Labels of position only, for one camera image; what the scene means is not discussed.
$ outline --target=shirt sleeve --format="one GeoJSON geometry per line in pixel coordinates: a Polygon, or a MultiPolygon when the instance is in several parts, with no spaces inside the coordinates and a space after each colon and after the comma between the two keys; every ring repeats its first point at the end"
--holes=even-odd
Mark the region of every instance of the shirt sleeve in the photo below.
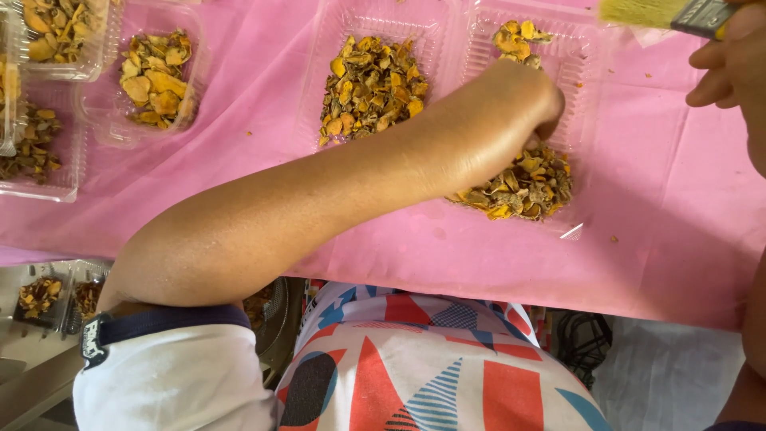
{"type": "Polygon", "coordinates": [[[755,422],[716,423],[705,431],[766,431],[766,424],[755,422]]]}
{"type": "Polygon", "coordinates": [[[233,324],[184,327],[106,346],[109,356],[74,380],[82,431],[248,429],[276,424],[255,334],[233,324]]]}

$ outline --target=table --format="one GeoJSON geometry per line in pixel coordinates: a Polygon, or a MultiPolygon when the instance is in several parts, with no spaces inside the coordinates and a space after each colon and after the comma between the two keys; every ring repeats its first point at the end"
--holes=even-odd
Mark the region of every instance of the table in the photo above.
{"type": "MultiPolygon", "coordinates": [[[[316,3],[198,6],[214,61],[193,127],[129,152],[89,142],[74,204],[0,196],[0,264],[113,258],[185,197],[308,154],[290,135],[316,3]]],[[[684,104],[700,44],[679,35],[642,49],[628,31],[615,41],[580,240],[439,200],[351,229],[290,274],[735,330],[766,244],[766,187],[739,111],[684,104]]]]}

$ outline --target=hand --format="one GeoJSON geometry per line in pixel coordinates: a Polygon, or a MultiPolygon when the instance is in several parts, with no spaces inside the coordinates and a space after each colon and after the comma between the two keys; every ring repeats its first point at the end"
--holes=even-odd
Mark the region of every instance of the hand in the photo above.
{"type": "Polygon", "coordinates": [[[530,139],[547,139],[564,110],[564,96],[540,71],[500,59],[479,77],[392,127],[391,140],[444,196],[497,175],[530,139]]]}
{"type": "Polygon", "coordinates": [[[711,41],[689,58],[692,67],[708,71],[686,103],[740,106],[748,125],[750,161],[766,177],[766,6],[743,6],[727,26],[725,41],[711,41]]]}

